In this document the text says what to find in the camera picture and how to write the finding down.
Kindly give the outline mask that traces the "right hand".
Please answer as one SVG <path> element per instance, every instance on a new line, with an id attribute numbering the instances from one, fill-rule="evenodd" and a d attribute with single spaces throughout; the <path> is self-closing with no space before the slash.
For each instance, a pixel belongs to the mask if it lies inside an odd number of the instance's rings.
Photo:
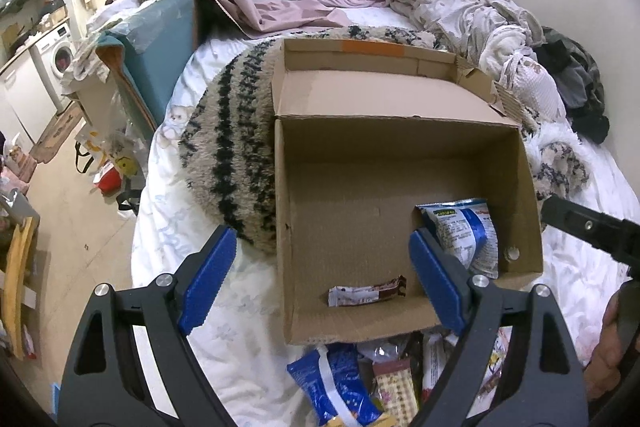
<path id="1" fill-rule="evenodd" d="M 624 350 L 620 347 L 617 317 L 618 293 L 615 293 L 608 302 L 603 315 L 599 342 L 584 370 L 588 401 L 600 399 L 602 395 L 612 391 L 620 383 L 618 365 L 622 361 Z"/>

